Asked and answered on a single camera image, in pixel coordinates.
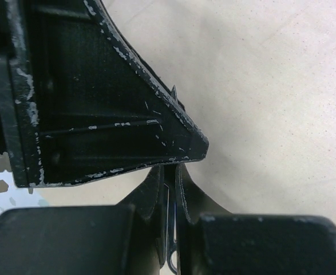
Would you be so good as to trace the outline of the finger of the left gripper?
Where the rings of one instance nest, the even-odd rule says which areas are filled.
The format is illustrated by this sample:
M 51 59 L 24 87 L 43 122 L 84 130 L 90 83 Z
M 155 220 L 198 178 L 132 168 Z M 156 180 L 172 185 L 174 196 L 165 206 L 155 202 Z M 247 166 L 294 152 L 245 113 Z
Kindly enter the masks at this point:
M 209 142 L 101 1 L 8 1 L 18 187 L 205 158 Z

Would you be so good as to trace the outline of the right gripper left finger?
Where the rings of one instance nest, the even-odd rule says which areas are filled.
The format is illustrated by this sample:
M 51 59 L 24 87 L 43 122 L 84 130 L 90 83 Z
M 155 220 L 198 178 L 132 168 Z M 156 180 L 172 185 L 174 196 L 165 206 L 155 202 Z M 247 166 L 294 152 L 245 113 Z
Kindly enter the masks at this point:
M 0 274 L 159 274 L 166 259 L 164 169 L 110 206 L 0 215 Z

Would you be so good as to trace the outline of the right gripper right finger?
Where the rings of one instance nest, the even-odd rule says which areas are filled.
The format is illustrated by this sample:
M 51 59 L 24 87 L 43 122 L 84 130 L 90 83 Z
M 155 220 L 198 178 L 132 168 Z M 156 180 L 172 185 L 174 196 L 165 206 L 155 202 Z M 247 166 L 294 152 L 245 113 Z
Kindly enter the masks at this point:
M 178 274 L 336 274 L 336 225 L 317 215 L 234 214 L 175 171 Z

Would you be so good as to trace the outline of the hemostat forceps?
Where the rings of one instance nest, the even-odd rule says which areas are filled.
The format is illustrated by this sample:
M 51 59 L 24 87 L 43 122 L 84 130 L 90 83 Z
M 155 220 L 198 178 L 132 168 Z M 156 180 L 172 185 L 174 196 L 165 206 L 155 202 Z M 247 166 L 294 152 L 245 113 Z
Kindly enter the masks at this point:
M 176 194 L 172 183 L 164 183 L 166 193 L 166 231 L 165 261 L 173 274 L 177 274 L 177 239 L 176 239 Z

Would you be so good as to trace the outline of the beige cloth mat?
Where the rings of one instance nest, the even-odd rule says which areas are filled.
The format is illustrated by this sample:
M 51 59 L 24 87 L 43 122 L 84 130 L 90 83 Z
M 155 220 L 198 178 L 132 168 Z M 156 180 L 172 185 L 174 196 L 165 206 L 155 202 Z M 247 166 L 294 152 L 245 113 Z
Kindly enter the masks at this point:
M 336 223 L 336 1 L 105 1 L 210 142 L 188 165 L 229 211 Z

